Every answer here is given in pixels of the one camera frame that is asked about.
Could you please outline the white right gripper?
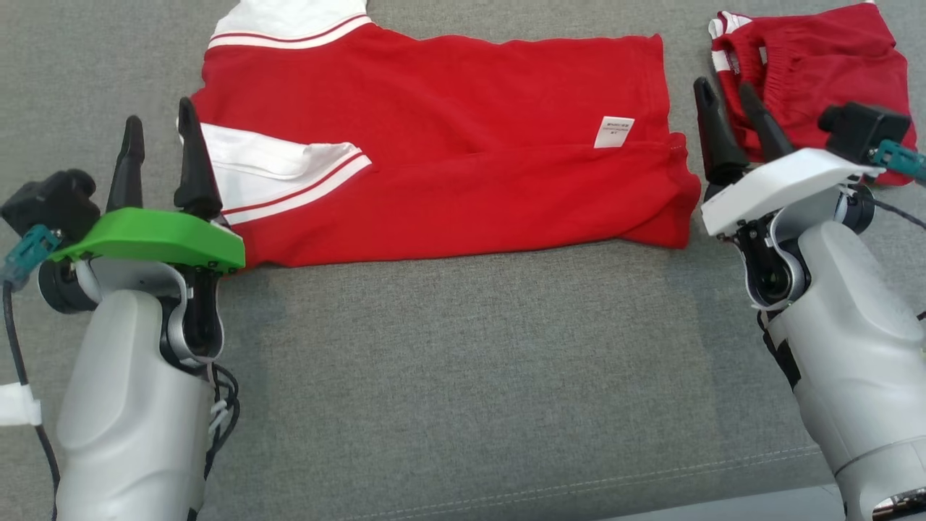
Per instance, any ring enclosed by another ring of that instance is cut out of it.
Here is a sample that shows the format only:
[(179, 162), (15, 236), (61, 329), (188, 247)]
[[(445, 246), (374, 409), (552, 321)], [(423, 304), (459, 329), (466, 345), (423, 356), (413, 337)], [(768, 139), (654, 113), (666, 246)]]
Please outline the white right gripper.
[(739, 86), (741, 104), (760, 139), (764, 161), (745, 174), (749, 159), (724, 111), (724, 102), (708, 78), (692, 86), (699, 141), (709, 187), (725, 187), (701, 205), (710, 235), (732, 235), (750, 222), (844, 184), (851, 176), (883, 174), (884, 168), (859, 165), (817, 148), (796, 148), (750, 82)]

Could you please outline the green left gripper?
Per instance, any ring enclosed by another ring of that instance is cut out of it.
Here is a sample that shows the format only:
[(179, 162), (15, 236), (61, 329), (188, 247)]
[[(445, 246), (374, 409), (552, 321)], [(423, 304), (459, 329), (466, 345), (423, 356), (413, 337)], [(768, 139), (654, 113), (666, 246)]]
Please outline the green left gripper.
[(182, 212), (142, 209), (143, 123), (139, 116), (129, 116), (106, 202), (107, 213), (83, 240), (57, 250), (51, 261), (107, 257), (201, 267), (223, 274), (244, 269), (242, 238), (204, 221), (218, 218), (223, 204), (203, 129), (189, 98), (179, 100), (177, 129), (183, 151), (181, 184), (173, 204)]

